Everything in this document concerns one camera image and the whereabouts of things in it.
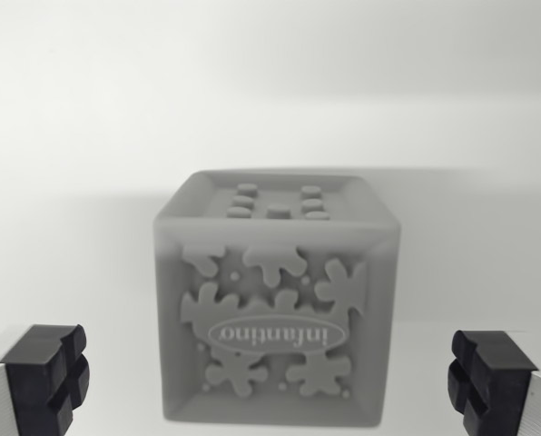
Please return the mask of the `black-tipped silver gripper right finger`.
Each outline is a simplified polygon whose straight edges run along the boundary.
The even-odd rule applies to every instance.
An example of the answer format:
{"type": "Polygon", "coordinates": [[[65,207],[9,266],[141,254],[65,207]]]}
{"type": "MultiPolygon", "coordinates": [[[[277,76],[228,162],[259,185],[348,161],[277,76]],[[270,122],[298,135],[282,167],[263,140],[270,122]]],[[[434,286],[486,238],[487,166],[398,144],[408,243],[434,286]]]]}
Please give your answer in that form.
{"type": "Polygon", "coordinates": [[[463,331],[448,397],[469,435],[541,435],[541,332],[463,331]]]}

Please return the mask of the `black-tipped silver gripper left finger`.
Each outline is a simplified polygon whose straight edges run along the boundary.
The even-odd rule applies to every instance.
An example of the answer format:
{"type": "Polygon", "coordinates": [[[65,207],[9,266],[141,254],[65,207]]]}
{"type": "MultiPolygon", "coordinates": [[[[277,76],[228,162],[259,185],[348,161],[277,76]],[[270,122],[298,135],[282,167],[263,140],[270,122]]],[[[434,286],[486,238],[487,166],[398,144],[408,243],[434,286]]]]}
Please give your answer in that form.
{"type": "Polygon", "coordinates": [[[17,324],[0,334],[0,435],[65,435],[90,383],[76,325],[17,324]]]}

